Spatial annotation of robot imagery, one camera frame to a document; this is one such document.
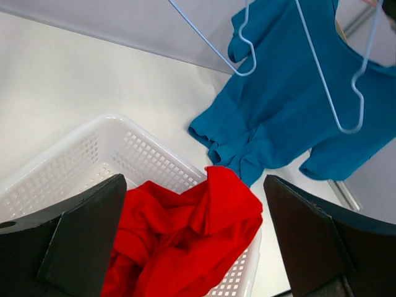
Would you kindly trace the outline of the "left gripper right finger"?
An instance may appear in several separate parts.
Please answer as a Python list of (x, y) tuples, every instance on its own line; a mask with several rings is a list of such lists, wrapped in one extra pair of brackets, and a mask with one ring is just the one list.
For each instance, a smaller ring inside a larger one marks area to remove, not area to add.
[(268, 175), (264, 191), (293, 296), (395, 296), (395, 225)]

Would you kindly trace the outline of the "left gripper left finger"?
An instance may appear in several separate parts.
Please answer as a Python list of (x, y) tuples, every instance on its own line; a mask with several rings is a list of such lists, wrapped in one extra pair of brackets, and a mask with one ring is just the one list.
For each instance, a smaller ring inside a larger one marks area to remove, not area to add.
[(115, 174), (1, 223), (1, 296), (100, 296), (127, 191)]

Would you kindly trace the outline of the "red t shirt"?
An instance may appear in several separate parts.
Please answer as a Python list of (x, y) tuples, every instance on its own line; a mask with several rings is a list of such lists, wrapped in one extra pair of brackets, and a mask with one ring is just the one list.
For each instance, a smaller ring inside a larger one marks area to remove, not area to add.
[(221, 166), (180, 194), (151, 181), (127, 191), (101, 295), (206, 295), (250, 245), (262, 211)]

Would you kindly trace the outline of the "blue t shirt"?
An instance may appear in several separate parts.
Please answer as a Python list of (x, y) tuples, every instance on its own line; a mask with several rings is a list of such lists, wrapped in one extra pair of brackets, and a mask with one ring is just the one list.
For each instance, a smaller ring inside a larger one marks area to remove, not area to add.
[(335, 28), (337, 1), (254, 1), (244, 34), (257, 68), (232, 76), (189, 133), (252, 185), (309, 152), (300, 171), (347, 179), (395, 138), (395, 68), (368, 62)]

